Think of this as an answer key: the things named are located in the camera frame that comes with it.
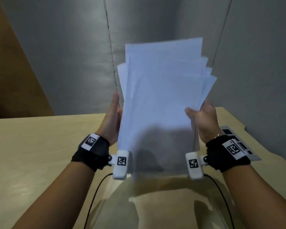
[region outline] forearm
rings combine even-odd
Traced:
[[[28,208],[13,229],[72,228],[83,206],[94,171],[71,162]]]
[[[286,200],[251,165],[233,167],[223,177],[248,228],[286,229]]]

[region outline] wooden wall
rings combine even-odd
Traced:
[[[52,115],[46,96],[0,6],[0,118]]]

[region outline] black cable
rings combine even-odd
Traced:
[[[204,176],[206,177],[209,177],[214,183],[215,185],[217,186],[217,188],[219,189],[220,193],[221,193],[221,196],[223,197],[224,201],[225,201],[225,204],[227,206],[227,209],[228,209],[228,212],[229,212],[229,215],[230,215],[230,219],[231,219],[231,223],[232,223],[232,228],[235,229],[234,227],[234,223],[233,223],[233,219],[232,219],[232,215],[231,215],[231,212],[230,212],[230,209],[229,209],[229,206],[228,206],[228,203],[224,197],[224,194],[221,192],[221,189],[219,188],[218,184],[216,183],[216,181],[210,176],[210,175],[207,175],[207,174],[203,174]]]
[[[84,229],[87,225],[87,222],[88,222],[88,218],[89,218],[89,214],[90,214],[90,210],[91,210],[91,207],[92,207],[92,204],[93,204],[93,201],[95,199],[95,196],[96,196],[96,193],[98,192],[99,188],[100,188],[100,185],[102,184],[102,182],[105,180],[106,177],[110,176],[110,175],[113,175],[113,173],[109,173],[107,174],[103,179],[102,181],[99,183],[99,186],[96,188],[96,191],[94,193],[94,196],[93,196],[93,199],[92,199],[92,202],[91,202],[91,205],[90,205],[90,208],[89,208],[89,211],[88,211],[88,214],[87,214],[87,218],[86,218],[86,222],[85,222],[85,225],[84,225]]]

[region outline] wrist brace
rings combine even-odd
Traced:
[[[237,144],[227,135],[216,137],[206,143],[207,162],[214,169],[224,172],[238,165],[250,165],[251,161]]]
[[[94,172],[108,165],[109,142],[95,133],[88,135],[78,146],[72,162],[82,162]]]

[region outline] wooden table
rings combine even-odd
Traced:
[[[224,108],[217,108],[220,125],[229,126],[262,158],[253,162],[258,173],[286,199],[286,160],[268,152]],[[0,119],[0,228],[11,228],[23,212],[70,162],[79,142],[99,127],[104,114]],[[200,141],[201,154],[206,153]],[[116,146],[110,148],[116,153]],[[83,228],[100,180],[112,171],[97,171],[74,228]],[[242,220],[220,172],[204,167],[223,191],[236,228]],[[108,177],[98,191],[89,217],[90,228],[225,228],[229,215],[214,183],[205,178],[150,179],[132,182]]]

